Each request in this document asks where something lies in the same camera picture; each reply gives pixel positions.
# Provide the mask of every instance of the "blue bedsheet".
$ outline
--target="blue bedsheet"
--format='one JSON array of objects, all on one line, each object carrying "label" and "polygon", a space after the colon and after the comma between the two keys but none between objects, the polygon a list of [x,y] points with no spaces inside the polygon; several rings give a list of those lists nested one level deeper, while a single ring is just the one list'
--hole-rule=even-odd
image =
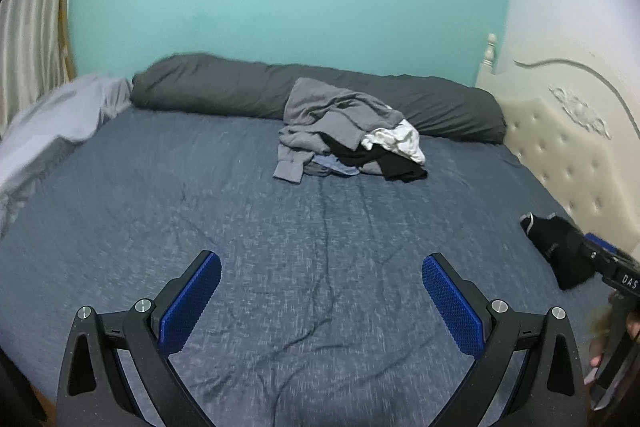
[{"label": "blue bedsheet", "polygon": [[0,243],[0,346],[34,385],[55,397],[81,305],[128,309],[202,249],[222,282],[171,360],[218,427],[428,425],[472,362],[422,287],[433,251],[490,299],[562,306],[585,343],[607,288],[558,289],[518,218],[563,212],[504,146],[423,137],[427,180],[292,185],[281,126],[129,109],[40,184]]}]

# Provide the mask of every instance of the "long gray pillow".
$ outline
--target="long gray pillow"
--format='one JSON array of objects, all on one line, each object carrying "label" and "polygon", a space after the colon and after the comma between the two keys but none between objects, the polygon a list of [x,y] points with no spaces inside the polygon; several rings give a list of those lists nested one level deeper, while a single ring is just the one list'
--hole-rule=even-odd
[{"label": "long gray pillow", "polygon": [[133,77],[139,108],[282,119],[301,76],[382,100],[428,136],[502,143],[500,106],[482,89],[436,76],[377,76],[314,66],[270,66],[209,54],[173,55]]}]

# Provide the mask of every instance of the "curtain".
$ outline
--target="curtain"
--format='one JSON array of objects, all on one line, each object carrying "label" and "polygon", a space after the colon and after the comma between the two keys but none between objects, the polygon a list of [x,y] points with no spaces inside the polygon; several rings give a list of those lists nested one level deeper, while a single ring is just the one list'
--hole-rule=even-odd
[{"label": "curtain", "polygon": [[0,136],[21,109],[73,78],[66,0],[0,1]]}]

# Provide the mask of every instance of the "tufted headboard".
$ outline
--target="tufted headboard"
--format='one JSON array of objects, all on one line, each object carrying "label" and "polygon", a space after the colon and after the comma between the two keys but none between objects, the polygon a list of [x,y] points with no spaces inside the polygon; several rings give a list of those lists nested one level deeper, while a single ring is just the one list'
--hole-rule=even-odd
[{"label": "tufted headboard", "polygon": [[547,41],[509,49],[494,73],[491,35],[476,86],[492,93],[505,145],[583,232],[640,259],[640,105],[595,53]]}]

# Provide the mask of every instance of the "white blanket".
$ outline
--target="white blanket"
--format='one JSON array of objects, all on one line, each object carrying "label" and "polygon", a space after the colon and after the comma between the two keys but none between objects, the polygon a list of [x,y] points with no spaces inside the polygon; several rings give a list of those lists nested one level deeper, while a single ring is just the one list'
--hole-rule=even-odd
[{"label": "white blanket", "polygon": [[0,237],[45,176],[102,124],[129,107],[126,78],[88,74],[18,113],[0,142]]},{"label": "white blanket", "polygon": [[424,165],[420,135],[406,120],[402,120],[393,129],[375,129],[362,138],[361,144],[367,151],[370,151],[374,145],[380,145],[390,152],[409,158],[418,165]]}]

